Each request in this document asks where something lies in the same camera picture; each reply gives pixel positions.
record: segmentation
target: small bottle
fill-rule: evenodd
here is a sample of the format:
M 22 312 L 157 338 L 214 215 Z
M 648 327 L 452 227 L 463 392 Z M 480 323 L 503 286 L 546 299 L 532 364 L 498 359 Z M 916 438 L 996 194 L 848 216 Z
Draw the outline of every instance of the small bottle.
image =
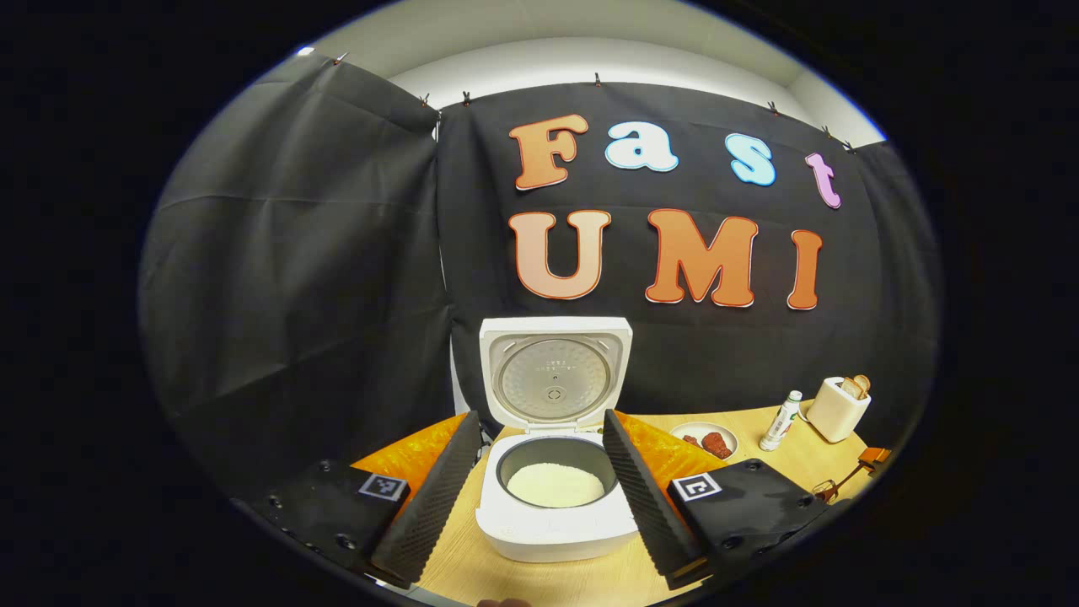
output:
M 776 414 L 775 422 L 768 427 L 768 431 L 764 433 L 764 438 L 761 439 L 761 451 L 763 452 L 774 452 L 776 447 L 779 446 L 779 442 L 783 440 L 787 431 L 791 429 L 791 425 L 794 424 L 794 419 L 798 416 L 798 410 L 802 406 L 802 392 L 797 390 L 792 390 L 790 395 L 787 396 L 787 401 L 783 406 L 779 408 L 779 413 Z

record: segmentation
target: wooden table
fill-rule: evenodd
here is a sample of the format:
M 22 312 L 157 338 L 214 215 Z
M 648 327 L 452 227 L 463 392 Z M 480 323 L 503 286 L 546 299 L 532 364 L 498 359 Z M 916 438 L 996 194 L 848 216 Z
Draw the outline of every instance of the wooden table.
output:
M 806 401 L 803 408 L 811 401 Z M 810 425 L 797 419 L 775 452 L 757 444 L 771 424 L 777 408 L 694 415 L 634 416 L 661 430 L 688 422 L 709 422 L 730 430 L 738 451 L 727 461 L 759 458 L 806 491 L 829 479 L 842 481 L 858 466 L 865 443 L 857 436 L 828 443 Z M 522 431 L 506 428 L 495 442 Z M 688 592 L 700 582 L 667 590 L 638 535 L 607 555 L 569 563 L 518 563 L 498 554 L 476 524 L 487 455 L 465 481 L 442 535 L 431 554 L 419 587 L 435 594 L 476 605 L 484 598 L 523 598 L 533 607 L 638 607 Z M 870 480 L 859 472 L 841 489 L 839 498 L 853 497 Z

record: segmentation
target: black curtain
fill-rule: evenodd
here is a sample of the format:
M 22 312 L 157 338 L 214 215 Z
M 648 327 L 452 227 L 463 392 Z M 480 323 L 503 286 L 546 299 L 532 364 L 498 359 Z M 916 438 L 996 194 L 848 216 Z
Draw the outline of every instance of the black curtain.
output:
M 148 367 L 230 495 L 453 415 L 436 121 L 381 78 L 296 56 L 165 187 L 139 282 Z
M 823 378 L 871 377 L 874 402 L 858 432 L 890 445 L 927 396 L 935 348 L 938 300 L 931 230 L 920 201 L 886 147 L 851 154 L 816 127 L 738 99 L 670 86 L 559 84 L 507 92 L 441 110 L 438 144 L 438 225 L 447 288 L 453 302 L 456 373 L 468 404 L 487 426 L 500 426 L 486 403 L 478 351 L 484 318 L 616 316 L 633 329 L 618 409 L 636 414 L 706 413 L 780 404 L 790 390 L 812 398 Z M 519 191 L 516 126 L 579 114 L 576 157 L 561 183 Z M 623 169 L 604 156 L 607 129 L 622 122 L 659 125 L 679 164 L 669 173 Z M 724 140 L 740 133 L 765 141 L 777 178 L 767 187 L 739 180 Z M 820 153 L 841 195 L 829 207 L 806 156 Z M 650 302 L 656 273 L 655 208 L 689 212 L 706 242 L 728 216 L 755 221 L 748 308 Z M 596 208 L 611 213 L 603 232 L 602 277 L 574 300 L 536 295 L 518 278 L 509 218 L 555 215 L 548 263 L 555 274 L 576 268 L 576 231 L 566 216 Z M 787 306 L 796 253 L 791 232 L 823 239 L 818 306 Z M 907 234 L 917 235 L 909 239 Z M 686 288 L 684 279 L 680 284 Z M 917 335 L 907 330 L 917 326 Z
M 880 300 L 876 348 L 865 374 L 873 402 L 859 424 L 866 443 L 890 446 L 932 391 L 946 288 L 935 230 L 910 169 L 888 141 L 853 156 L 876 213 Z

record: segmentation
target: rice cooker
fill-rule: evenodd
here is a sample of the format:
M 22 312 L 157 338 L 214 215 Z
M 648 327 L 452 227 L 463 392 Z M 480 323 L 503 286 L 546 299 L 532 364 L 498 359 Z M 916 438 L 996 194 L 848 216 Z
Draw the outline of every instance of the rice cooker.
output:
M 637 534 L 615 477 L 602 424 L 622 392 L 632 341 L 620 318 L 488 319 L 480 361 L 491 415 L 523 434 L 496 441 L 488 456 L 476 523 L 494 549 L 514 561 L 557 563 L 607 554 Z M 507 486 L 535 464 L 577 468 L 600 480 L 589 503 L 548 508 Z

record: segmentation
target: plate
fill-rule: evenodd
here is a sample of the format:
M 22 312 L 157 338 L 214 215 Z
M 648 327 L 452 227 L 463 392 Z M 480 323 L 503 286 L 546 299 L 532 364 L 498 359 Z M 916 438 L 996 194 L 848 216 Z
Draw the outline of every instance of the plate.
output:
M 712 432 L 719 432 L 723 437 L 723 442 L 726 443 L 727 449 L 730 450 L 730 455 L 723 458 L 724 461 L 734 457 L 738 453 L 738 438 L 735 437 L 734 432 L 727 430 L 726 428 L 718 424 L 708 424 L 707 422 L 691 422 L 689 424 L 683 424 L 674 430 L 671 430 L 671 437 L 682 437 L 689 436 L 697 440 L 697 444 L 705 439 L 706 434 Z

